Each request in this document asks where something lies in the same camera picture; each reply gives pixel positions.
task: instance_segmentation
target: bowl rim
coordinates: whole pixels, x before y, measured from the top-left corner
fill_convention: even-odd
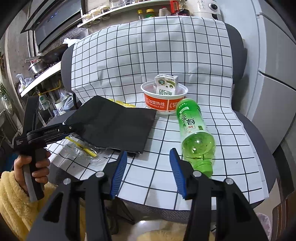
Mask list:
[[[145,94],[147,94],[147,95],[151,94],[151,95],[154,95],[154,96],[164,97],[164,95],[160,95],[160,94],[152,93],[152,92],[149,92],[149,91],[143,89],[143,85],[150,85],[150,84],[153,84],[153,83],[154,83],[154,81],[152,80],[152,81],[147,81],[147,82],[141,84],[141,90],[142,90]],[[178,99],[178,97],[185,96],[185,95],[188,93],[188,88],[187,88],[185,85],[182,85],[182,84],[178,84],[178,85],[181,85],[181,86],[182,86],[182,88],[185,90],[185,93],[183,93],[183,94],[179,94],[179,95],[170,95],[171,97],[176,97],[176,99]]]

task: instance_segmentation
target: milk carton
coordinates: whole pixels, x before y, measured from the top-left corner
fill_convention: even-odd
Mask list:
[[[176,95],[178,90],[178,76],[159,74],[155,76],[156,93],[159,95]]]

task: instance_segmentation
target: yellow fleece jacket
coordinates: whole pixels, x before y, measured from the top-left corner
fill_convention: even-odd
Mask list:
[[[38,213],[54,190],[54,185],[45,184],[44,198],[31,203],[29,197],[16,182],[14,171],[2,173],[0,179],[0,213],[19,240],[25,241]],[[84,240],[85,209],[81,206],[80,236],[81,240]]]

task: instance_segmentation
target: green bottle cap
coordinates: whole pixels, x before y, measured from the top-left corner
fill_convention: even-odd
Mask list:
[[[213,175],[213,167],[211,161],[199,162],[193,166],[193,169],[202,172],[207,177],[211,177]]]

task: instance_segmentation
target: plastic bowl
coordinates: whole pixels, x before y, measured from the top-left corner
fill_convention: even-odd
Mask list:
[[[141,85],[146,105],[151,109],[157,110],[157,113],[161,115],[174,114],[177,104],[188,93],[187,87],[178,84],[177,95],[159,95],[154,93],[153,84],[154,81],[148,81]]]

